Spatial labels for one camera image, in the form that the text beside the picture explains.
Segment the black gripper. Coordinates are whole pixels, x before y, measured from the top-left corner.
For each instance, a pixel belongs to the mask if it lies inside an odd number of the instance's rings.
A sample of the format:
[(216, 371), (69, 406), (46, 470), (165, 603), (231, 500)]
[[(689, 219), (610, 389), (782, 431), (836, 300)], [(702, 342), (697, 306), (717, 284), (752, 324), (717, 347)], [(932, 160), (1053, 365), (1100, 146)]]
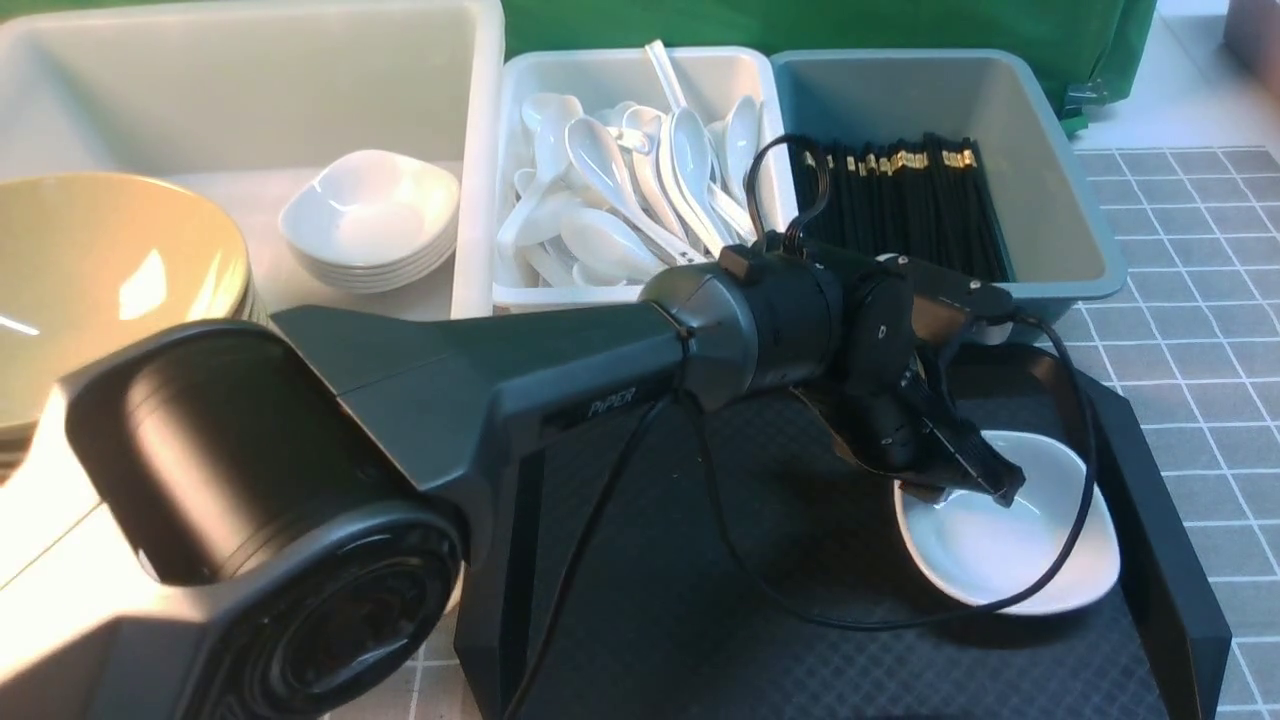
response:
[(794, 393), (829, 430), (836, 454), (895, 477), (902, 493), (932, 506), (963, 489), (1010, 509), (1025, 474), (960, 414), (946, 375), (979, 324), (975, 310), (1007, 320), (1010, 293), (899, 255), (803, 258), (837, 283), (841, 318), (829, 364)]

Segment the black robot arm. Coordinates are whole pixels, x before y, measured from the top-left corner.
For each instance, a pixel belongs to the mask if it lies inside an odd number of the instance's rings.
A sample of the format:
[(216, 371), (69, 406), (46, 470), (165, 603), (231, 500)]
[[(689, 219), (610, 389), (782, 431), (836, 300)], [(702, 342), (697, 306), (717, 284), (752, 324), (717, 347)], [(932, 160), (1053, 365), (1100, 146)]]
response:
[(547, 445), (800, 388), (891, 477), (1007, 506), (945, 364), (1014, 315), (906, 256), (733, 246), (632, 304), (192, 322), (52, 383), (3, 486), (5, 719), (315, 719), (402, 667)]

